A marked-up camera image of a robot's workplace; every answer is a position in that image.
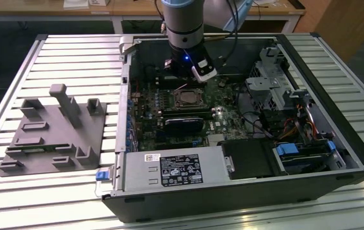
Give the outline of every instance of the aluminum extrusion table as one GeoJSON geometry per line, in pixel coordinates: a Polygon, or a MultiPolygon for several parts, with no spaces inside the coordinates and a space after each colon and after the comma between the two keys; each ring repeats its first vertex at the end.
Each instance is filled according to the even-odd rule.
{"type": "MultiPolygon", "coordinates": [[[[114,162],[114,131],[121,66],[121,35],[38,36],[0,103],[0,161],[22,113],[22,99],[48,95],[53,83],[68,86],[77,103],[108,103],[100,165],[114,162]]],[[[294,49],[364,141],[364,85],[318,37],[288,34],[294,49]]],[[[297,73],[290,71],[302,88],[297,73]]],[[[364,182],[314,201],[224,213],[121,223],[94,195],[96,170],[0,177],[0,229],[357,229],[364,228],[364,182]]]]}

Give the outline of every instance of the workbench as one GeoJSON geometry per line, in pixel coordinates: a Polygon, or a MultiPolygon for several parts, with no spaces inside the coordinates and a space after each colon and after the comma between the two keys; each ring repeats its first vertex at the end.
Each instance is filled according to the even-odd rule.
{"type": "MultiPolygon", "coordinates": [[[[120,34],[38,36],[0,103],[0,161],[22,113],[24,98],[57,104],[54,83],[77,103],[108,103],[100,165],[114,163],[121,66],[120,34]]],[[[309,34],[286,38],[364,142],[364,85],[325,42],[309,34]]],[[[289,73],[301,89],[297,72],[289,73]]],[[[257,207],[148,223],[121,223],[94,195],[96,170],[0,177],[0,229],[357,229],[364,228],[364,182],[314,201],[257,207]]]]}
{"type": "MultiPolygon", "coordinates": [[[[282,33],[290,33],[305,10],[296,9],[288,0],[252,7],[245,20],[285,21],[282,33]]],[[[110,0],[106,6],[64,11],[62,0],[1,0],[0,21],[110,21],[114,33],[122,34],[121,21],[160,20],[152,0],[110,0]]]]}

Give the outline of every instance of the motherboard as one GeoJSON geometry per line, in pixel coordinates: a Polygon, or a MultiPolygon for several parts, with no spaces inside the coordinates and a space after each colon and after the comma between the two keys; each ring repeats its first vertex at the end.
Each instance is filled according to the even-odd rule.
{"type": "Polygon", "coordinates": [[[221,77],[168,89],[168,81],[157,78],[132,94],[138,151],[214,146],[250,137],[234,105],[236,83],[221,77]]]}

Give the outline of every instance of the table leg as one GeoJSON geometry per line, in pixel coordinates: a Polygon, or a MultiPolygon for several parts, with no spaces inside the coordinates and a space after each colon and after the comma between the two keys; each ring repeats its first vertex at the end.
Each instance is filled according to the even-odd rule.
{"type": "Polygon", "coordinates": [[[298,22],[298,19],[300,19],[300,15],[289,16],[289,18],[285,22],[285,25],[282,27],[282,31],[281,31],[282,34],[288,34],[288,33],[293,32],[297,22],[298,22]]]}
{"type": "Polygon", "coordinates": [[[122,17],[121,16],[113,16],[110,18],[112,20],[112,25],[113,25],[113,30],[116,34],[122,34],[124,29],[122,29],[122,17]]]}

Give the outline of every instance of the gray post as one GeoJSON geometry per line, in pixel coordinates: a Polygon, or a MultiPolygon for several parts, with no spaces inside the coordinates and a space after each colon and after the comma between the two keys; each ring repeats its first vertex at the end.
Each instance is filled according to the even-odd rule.
{"type": "Polygon", "coordinates": [[[64,84],[52,84],[49,88],[49,95],[56,98],[60,103],[62,115],[68,118],[72,127],[81,127],[78,119],[77,104],[74,100],[69,100],[66,96],[66,86],[64,84]]]}

